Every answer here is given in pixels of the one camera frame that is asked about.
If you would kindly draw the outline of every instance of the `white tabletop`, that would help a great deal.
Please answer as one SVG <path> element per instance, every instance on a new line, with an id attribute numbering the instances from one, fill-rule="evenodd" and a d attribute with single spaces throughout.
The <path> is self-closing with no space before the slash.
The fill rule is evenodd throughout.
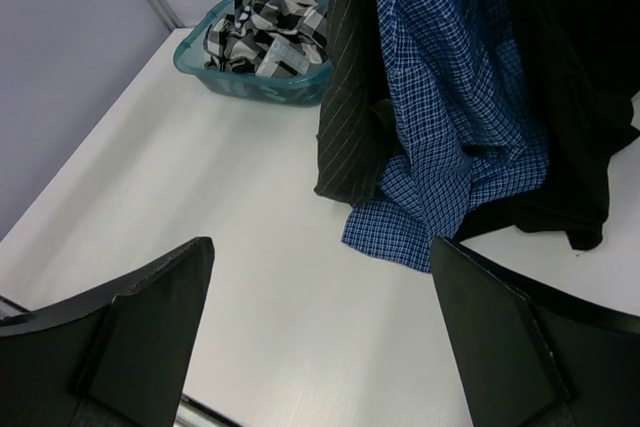
<path id="1" fill-rule="evenodd" d="M 0 294 L 34 309 L 194 236 L 216 246 L 185 391 L 255 427 L 466 427 L 431 276 L 340 243 L 313 193 L 317 108 L 215 95 L 178 73 L 176 31 L 0 243 Z M 515 229 L 478 251 L 640 314 L 640 143 L 612 166 L 607 240 Z"/>

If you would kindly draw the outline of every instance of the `checkered shirt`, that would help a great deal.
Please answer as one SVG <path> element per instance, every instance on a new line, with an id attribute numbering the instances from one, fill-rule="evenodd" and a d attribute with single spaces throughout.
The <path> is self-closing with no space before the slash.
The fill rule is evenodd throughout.
<path id="1" fill-rule="evenodd" d="M 291 78 L 327 60 L 327 8 L 315 0 L 234 0 L 234 14 L 209 26 L 205 67 Z"/>
<path id="2" fill-rule="evenodd" d="M 465 214 L 539 187 L 548 164 L 507 0 L 377 0 L 385 68 L 406 155 L 356 207 L 343 241 L 430 272 L 436 236 Z"/>

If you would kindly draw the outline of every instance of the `laundry basket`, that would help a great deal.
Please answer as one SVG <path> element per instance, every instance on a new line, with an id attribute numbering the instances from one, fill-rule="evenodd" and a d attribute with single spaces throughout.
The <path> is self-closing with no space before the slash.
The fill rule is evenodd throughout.
<path id="1" fill-rule="evenodd" d="M 316 0 L 327 5 L 329 0 Z M 252 74 L 236 74 L 206 69 L 208 54 L 203 40 L 207 28 L 225 14 L 233 14 L 234 0 L 223 0 L 180 42 L 173 54 L 173 64 L 185 74 L 195 75 L 209 90 L 233 97 L 291 105 L 317 105 L 327 88 L 331 65 L 327 61 L 319 69 L 307 75 L 290 79 L 258 77 Z"/>

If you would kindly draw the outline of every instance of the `fabric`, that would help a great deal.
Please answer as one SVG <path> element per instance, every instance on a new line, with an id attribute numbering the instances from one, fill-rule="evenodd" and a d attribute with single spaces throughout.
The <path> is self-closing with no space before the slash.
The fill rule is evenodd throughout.
<path id="1" fill-rule="evenodd" d="M 118 412 L 84 398 L 73 416 L 70 427 L 136 427 L 136 422 L 129 420 Z"/>
<path id="2" fill-rule="evenodd" d="M 510 5 L 532 108 L 550 130 L 549 173 L 540 189 L 469 214 L 457 238 L 515 224 L 595 248 L 609 215 L 609 160 L 638 137 L 630 97 L 640 89 L 640 0 Z"/>
<path id="3" fill-rule="evenodd" d="M 205 67 L 291 78 L 326 60 L 326 7 L 315 0 L 235 0 L 235 13 L 209 26 Z"/>
<path id="4" fill-rule="evenodd" d="M 435 236 L 467 212 L 539 187 L 546 131 L 528 108 L 507 0 L 378 0 L 399 139 L 380 193 L 354 209 L 343 240 L 430 271 Z"/>
<path id="5" fill-rule="evenodd" d="M 569 406 L 564 403 L 546 412 L 540 418 L 527 422 L 522 427 L 576 427 Z"/>
<path id="6" fill-rule="evenodd" d="M 402 152 L 382 60 L 376 0 L 329 0 L 333 72 L 320 109 L 316 193 L 362 204 Z"/>

